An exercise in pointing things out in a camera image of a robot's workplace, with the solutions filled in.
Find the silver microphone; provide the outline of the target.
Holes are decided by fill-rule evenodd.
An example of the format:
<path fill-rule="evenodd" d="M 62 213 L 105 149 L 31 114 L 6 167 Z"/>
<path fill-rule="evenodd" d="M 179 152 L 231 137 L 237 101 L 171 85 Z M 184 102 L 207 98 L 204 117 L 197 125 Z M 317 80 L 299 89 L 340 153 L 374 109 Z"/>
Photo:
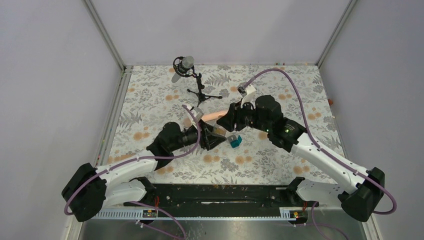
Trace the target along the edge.
<path fill-rule="evenodd" d="M 193 56 L 179 56 L 173 60 L 172 67 L 174 75 L 171 82 L 174 84 L 180 78 L 188 78 L 191 76 L 190 71 L 194 72 L 194 57 Z"/>

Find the pink tube container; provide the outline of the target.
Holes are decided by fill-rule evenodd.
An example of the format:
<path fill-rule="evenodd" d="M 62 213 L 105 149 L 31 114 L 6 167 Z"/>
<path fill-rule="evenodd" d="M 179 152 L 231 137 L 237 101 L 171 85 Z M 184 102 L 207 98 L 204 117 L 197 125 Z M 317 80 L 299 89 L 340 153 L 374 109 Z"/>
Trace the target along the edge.
<path fill-rule="evenodd" d="M 227 110 L 222 110 L 222 111 L 218 111 L 218 112 L 208 113 L 208 114 L 203 115 L 201 119 L 204 122 L 217 120 L 217 119 L 223 117 L 224 115 L 226 115 L 227 112 L 228 112 Z"/>

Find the floral table mat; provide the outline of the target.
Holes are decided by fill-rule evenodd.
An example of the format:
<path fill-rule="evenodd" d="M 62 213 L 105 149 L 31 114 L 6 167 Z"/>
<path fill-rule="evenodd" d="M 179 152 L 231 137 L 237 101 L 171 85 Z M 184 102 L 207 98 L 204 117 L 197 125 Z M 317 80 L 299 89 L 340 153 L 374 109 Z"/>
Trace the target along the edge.
<path fill-rule="evenodd" d="M 314 65 L 198 65 L 204 92 L 212 98 L 200 105 L 205 114 L 227 110 L 237 102 L 240 83 L 259 74 L 253 85 L 256 96 L 271 95 L 282 107 L 283 114 L 303 122 L 299 102 L 303 103 L 308 125 L 317 141 L 343 153 L 335 118 L 332 115 L 319 69 Z M 181 78 L 172 83 L 174 69 L 167 65 L 134 66 L 123 101 L 108 162 L 115 163 L 141 153 L 158 135 L 164 124 L 176 122 L 190 126 L 183 104 L 195 105 L 196 81 Z M 224 142 L 206 151 L 198 148 L 192 154 L 173 160 L 148 175 L 152 183 L 175 184 L 254 184 L 286 185 L 301 176 L 316 182 L 331 183 L 322 170 L 303 158 L 275 147 L 264 132 L 246 128 L 239 133 L 240 146 Z"/>

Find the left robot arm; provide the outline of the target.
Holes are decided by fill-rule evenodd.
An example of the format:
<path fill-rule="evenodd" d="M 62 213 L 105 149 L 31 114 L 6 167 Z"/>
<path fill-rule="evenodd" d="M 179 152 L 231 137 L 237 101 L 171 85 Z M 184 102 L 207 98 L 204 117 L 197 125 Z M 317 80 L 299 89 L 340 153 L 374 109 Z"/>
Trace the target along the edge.
<path fill-rule="evenodd" d="M 73 215 L 78 222 L 93 218 L 101 209 L 121 203 L 139 201 L 148 206 L 155 200 L 155 192 L 148 180 L 138 178 L 159 170 L 176 158 L 173 152 L 184 147 L 212 150 L 227 139 L 214 133 L 213 126 L 199 121 L 200 128 L 192 125 L 181 129 L 176 122 L 166 123 L 145 151 L 115 163 L 92 166 L 82 164 L 61 192 L 66 201 L 64 213 Z"/>

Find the black microphone tripod stand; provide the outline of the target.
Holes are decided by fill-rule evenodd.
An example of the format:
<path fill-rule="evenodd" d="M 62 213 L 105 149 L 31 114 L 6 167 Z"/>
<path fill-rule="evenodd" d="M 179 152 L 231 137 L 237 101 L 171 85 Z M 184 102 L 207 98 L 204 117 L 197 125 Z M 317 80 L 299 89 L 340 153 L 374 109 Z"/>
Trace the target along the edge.
<path fill-rule="evenodd" d="M 201 73 L 199 73 L 199 74 L 192 73 L 191 76 L 196 79 L 197 92 L 190 90 L 190 89 L 187 89 L 187 92 L 194 94 L 197 97 L 197 104 L 196 104 L 197 107 L 199 107 L 200 104 L 205 102 L 206 100 L 209 100 L 209 99 L 212 99 L 212 98 L 215 98 L 215 99 L 222 99 L 223 98 L 223 96 L 221 96 L 221 95 L 208 95 L 208 94 L 205 94 L 203 92 L 205 85 L 202 83 L 202 74 Z"/>

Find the teal pill box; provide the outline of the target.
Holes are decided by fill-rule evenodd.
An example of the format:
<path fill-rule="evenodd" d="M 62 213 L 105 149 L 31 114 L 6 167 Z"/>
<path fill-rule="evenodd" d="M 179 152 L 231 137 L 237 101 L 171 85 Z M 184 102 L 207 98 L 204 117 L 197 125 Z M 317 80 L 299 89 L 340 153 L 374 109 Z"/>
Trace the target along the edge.
<path fill-rule="evenodd" d="M 229 142 L 230 146 L 234 149 L 240 146 L 242 142 L 242 137 L 240 135 L 232 134 L 227 137 L 227 141 Z"/>

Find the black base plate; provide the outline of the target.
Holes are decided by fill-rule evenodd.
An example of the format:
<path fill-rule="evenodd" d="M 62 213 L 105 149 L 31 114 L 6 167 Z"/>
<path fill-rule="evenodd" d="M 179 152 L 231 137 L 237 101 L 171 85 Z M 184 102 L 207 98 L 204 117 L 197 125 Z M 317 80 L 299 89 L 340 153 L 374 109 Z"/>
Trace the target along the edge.
<path fill-rule="evenodd" d="M 147 192 L 138 200 L 138 207 L 150 205 L 178 217 L 276 216 L 277 208 L 303 211 L 313 205 L 313 201 L 301 199 L 292 184 L 164 184 L 151 183 L 145 177 L 141 182 L 147 184 Z"/>

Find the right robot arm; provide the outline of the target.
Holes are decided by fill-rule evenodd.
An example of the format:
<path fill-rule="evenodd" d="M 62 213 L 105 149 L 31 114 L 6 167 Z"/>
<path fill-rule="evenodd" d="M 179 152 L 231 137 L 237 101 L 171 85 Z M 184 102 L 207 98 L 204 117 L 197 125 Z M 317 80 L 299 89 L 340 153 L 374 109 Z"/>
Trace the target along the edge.
<path fill-rule="evenodd" d="M 377 168 L 367 169 L 332 151 L 325 145 L 313 142 L 309 131 L 285 117 L 281 105 L 270 95 L 260 96 L 255 103 L 231 103 L 217 124 L 229 132 L 246 127 L 267 134 L 270 142 L 288 153 L 307 160 L 322 170 L 336 183 L 320 183 L 301 180 L 287 191 L 287 201 L 299 206 L 304 201 L 340 204 L 346 214 L 360 222 L 366 222 L 383 198 L 385 173 Z"/>

